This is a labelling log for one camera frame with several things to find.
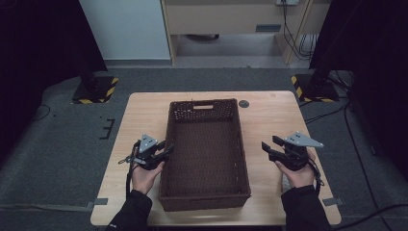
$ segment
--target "black stand base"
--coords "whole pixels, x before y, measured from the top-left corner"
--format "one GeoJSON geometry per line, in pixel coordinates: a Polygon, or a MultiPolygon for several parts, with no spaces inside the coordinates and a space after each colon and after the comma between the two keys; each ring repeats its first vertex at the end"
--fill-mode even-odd
{"type": "Polygon", "coordinates": [[[72,96],[73,103],[104,103],[109,100],[113,89],[115,88],[117,78],[113,76],[104,76],[94,77],[94,79],[97,81],[96,90],[87,90],[84,83],[81,81],[81,84],[72,96]]]}
{"type": "Polygon", "coordinates": [[[311,84],[312,76],[312,74],[295,74],[292,77],[292,83],[300,101],[332,102],[339,100],[339,95],[331,83],[326,82],[321,88],[316,88],[311,84]]]}

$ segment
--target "brown wicker basket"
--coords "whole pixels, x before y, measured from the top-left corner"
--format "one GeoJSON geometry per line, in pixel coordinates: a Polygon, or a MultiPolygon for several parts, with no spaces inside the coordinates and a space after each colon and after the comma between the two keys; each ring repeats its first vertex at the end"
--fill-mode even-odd
{"type": "Polygon", "coordinates": [[[236,99],[170,103],[159,200],[165,211],[242,207],[250,196],[236,99]]]}

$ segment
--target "white cabinet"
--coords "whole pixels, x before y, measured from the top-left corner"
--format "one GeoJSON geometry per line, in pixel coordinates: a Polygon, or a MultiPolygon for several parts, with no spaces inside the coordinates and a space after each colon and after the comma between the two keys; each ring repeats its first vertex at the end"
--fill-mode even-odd
{"type": "Polygon", "coordinates": [[[104,60],[169,60],[160,0],[80,0],[104,60]]]}

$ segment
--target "sleeve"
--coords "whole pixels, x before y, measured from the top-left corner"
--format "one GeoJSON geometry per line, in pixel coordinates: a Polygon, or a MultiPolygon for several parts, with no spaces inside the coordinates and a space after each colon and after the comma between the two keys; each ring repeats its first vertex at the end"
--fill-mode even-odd
{"type": "Polygon", "coordinates": [[[288,231],[333,230],[312,185],[283,193],[282,203],[288,231]]]}
{"type": "Polygon", "coordinates": [[[144,231],[152,208],[152,200],[139,191],[131,191],[120,211],[108,224],[106,231],[144,231]]]}

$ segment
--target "black cable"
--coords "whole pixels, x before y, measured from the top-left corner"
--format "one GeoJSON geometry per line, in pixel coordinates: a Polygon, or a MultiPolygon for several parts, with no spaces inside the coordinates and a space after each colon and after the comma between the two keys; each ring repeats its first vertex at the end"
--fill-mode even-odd
{"type": "Polygon", "coordinates": [[[43,117],[40,117],[40,118],[37,118],[37,119],[32,119],[32,120],[31,120],[32,122],[40,121],[40,120],[44,119],[44,118],[47,117],[47,116],[50,114],[50,112],[51,112],[51,108],[50,108],[49,106],[45,105],[45,104],[41,104],[41,105],[39,105],[39,107],[45,107],[45,108],[47,108],[47,109],[48,109],[48,112],[47,112],[43,117]]]}
{"type": "Polygon", "coordinates": [[[308,104],[310,104],[310,103],[313,103],[314,101],[309,101],[309,102],[306,102],[306,103],[304,103],[304,104],[301,104],[301,105],[299,105],[299,108],[301,108],[301,107],[303,107],[303,106],[305,106],[305,105],[308,105],[308,104]]]}
{"type": "Polygon", "coordinates": [[[364,168],[363,161],[362,161],[361,156],[360,156],[360,152],[357,149],[356,142],[355,142],[353,134],[351,132],[350,125],[349,125],[348,119],[347,119],[347,108],[348,108],[349,105],[350,105],[350,102],[348,102],[344,107],[344,120],[345,120],[345,125],[347,127],[348,134],[350,135],[351,142],[353,143],[354,151],[357,154],[357,158],[358,158],[358,161],[360,163],[360,167],[361,167],[361,169],[363,171],[363,175],[364,175],[364,178],[366,180],[367,186],[369,188],[370,196],[371,196],[372,202],[374,203],[375,210],[378,213],[378,215],[381,217],[381,220],[383,221],[383,223],[387,227],[387,229],[392,231],[392,228],[390,227],[390,225],[387,223],[387,221],[383,218],[382,214],[379,212],[380,210],[378,208],[377,201],[376,201],[376,199],[374,197],[374,193],[372,192],[371,184],[370,184],[369,178],[367,176],[366,169],[364,168]]]}
{"type": "Polygon", "coordinates": [[[132,167],[133,159],[132,159],[132,162],[129,163],[129,172],[126,175],[126,198],[128,198],[130,196],[130,181],[132,179],[133,171],[136,169],[136,167],[139,166],[139,165],[136,165],[135,167],[132,167]]]}
{"type": "MultiPolygon", "coordinates": [[[[312,39],[313,39],[313,36],[310,36],[310,38],[309,38],[310,42],[312,42],[312,39]]],[[[312,52],[312,46],[311,46],[311,48],[310,48],[309,51],[305,50],[305,49],[303,48],[304,45],[305,45],[305,40],[306,40],[306,35],[303,35],[303,36],[302,36],[302,39],[300,40],[300,43],[299,43],[299,51],[298,51],[298,52],[300,53],[301,56],[303,56],[303,57],[308,57],[309,60],[310,60],[310,57],[311,57],[312,54],[313,54],[313,52],[312,52]]]]}
{"type": "Polygon", "coordinates": [[[330,77],[327,78],[327,81],[332,82],[333,84],[335,84],[337,87],[339,87],[344,92],[348,92],[348,90],[349,90],[349,87],[344,85],[340,81],[334,80],[334,79],[332,79],[330,77]]]}
{"type": "Polygon", "coordinates": [[[321,186],[324,186],[324,182],[320,178],[321,177],[320,170],[318,168],[318,165],[316,165],[316,162],[312,160],[312,158],[309,158],[308,165],[312,168],[313,173],[315,174],[315,179],[316,179],[315,190],[316,190],[316,194],[319,195],[321,186]]]}
{"type": "Polygon", "coordinates": [[[288,9],[287,9],[288,4],[286,3],[286,0],[282,0],[282,6],[283,6],[283,18],[284,18],[283,37],[285,38],[286,43],[291,47],[292,51],[294,52],[294,54],[296,55],[296,57],[297,57],[298,59],[300,59],[300,60],[307,60],[307,59],[300,58],[300,57],[297,55],[297,53],[296,53],[296,51],[298,52],[298,50],[297,50],[297,48],[296,48],[296,42],[294,41],[294,38],[293,38],[292,33],[291,33],[291,30],[289,29],[288,24],[287,24],[287,20],[286,20],[287,10],[288,10],[288,9]],[[288,41],[288,38],[286,37],[286,30],[287,30],[287,29],[288,29],[289,35],[290,35],[290,37],[291,37],[291,39],[292,39],[292,41],[293,41],[293,46],[294,46],[294,47],[291,45],[291,43],[288,41]]]}
{"type": "Polygon", "coordinates": [[[350,86],[348,83],[346,83],[346,82],[340,77],[340,74],[339,74],[339,71],[338,71],[338,70],[335,70],[335,71],[336,71],[336,74],[330,73],[330,75],[332,75],[333,77],[335,77],[335,78],[339,81],[339,83],[340,83],[345,89],[350,90],[350,89],[351,89],[351,86],[350,86]]]}
{"type": "Polygon", "coordinates": [[[314,121],[316,121],[316,120],[318,120],[318,119],[321,119],[321,118],[323,118],[323,117],[336,114],[336,113],[338,113],[339,111],[341,111],[343,108],[344,108],[344,106],[342,106],[342,107],[340,107],[338,110],[336,110],[336,111],[334,111],[334,112],[331,112],[331,113],[328,113],[328,114],[318,115],[318,116],[315,116],[315,117],[307,118],[307,119],[305,119],[305,123],[306,123],[306,124],[309,124],[309,123],[312,123],[312,122],[314,122],[314,121]]]}
{"type": "Polygon", "coordinates": [[[315,54],[315,53],[314,53],[314,49],[313,49],[313,43],[314,43],[314,41],[315,41],[315,35],[312,35],[311,41],[310,41],[309,64],[312,63],[312,57],[313,57],[313,55],[315,54]]]}
{"type": "Polygon", "coordinates": [[[354,221],[354,222],[352,222],[352,223],[350,223],[350,224],[346,224],[346,225],[343,225],[343,226],[340,226],[340,227],[336,227],[336,228],[334,228],[333,230],[337,231],[337,230],[342,230],[342,229],[345,229],[345,228],[349,228],[349,227],[351,227],[351,226],[354,226],[354,225],[357,225],[357,224],[359,224],[359,223],[362,223],[362,222],[364,222],[364,221],[366,221],[366,220],[368,220],[368,219],[374,217],[375,215],[381,214],[381,213],[383,213],[383,212],[385,212],[385,211],[388,211],[388,210],[400,208],[400,207],[408,207],[408,204],[396,204],[396,205],[391,205],[391,206],[385,207],[384,209],[380,209],[380,210],[378,210],[378,211],[376,211],[376,212],[374,212],[374,213],[372,213],[372,214],[366,216],[365,218],[361,218],[361,219],[359,219],[359,220],[357,220],[357,221],[354,221]]]}

